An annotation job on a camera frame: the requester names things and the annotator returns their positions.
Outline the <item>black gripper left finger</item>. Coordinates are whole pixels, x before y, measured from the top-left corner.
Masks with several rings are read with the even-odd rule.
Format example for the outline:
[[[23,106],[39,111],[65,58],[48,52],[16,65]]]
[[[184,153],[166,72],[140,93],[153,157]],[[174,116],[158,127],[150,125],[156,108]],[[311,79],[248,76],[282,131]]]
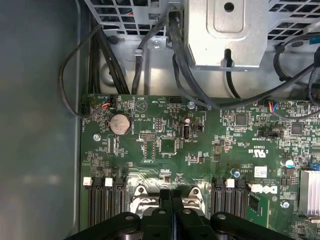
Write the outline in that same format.
[[[173,208],[171,191],[162,189],[160,206],[150,215],[139,217],[122,212],[101,223],[67,237],[68,240],[169,240]]]

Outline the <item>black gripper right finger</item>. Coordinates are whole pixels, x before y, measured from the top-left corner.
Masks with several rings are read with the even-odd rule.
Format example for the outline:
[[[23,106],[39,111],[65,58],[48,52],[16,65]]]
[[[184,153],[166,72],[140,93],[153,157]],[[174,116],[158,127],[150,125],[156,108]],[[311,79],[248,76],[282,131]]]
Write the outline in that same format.
[[[210,219],[185,208],[181,192],[170,192],[173,212],[182,237],[186,240],[268,240],[269,229],[227,212],[217,212]]]

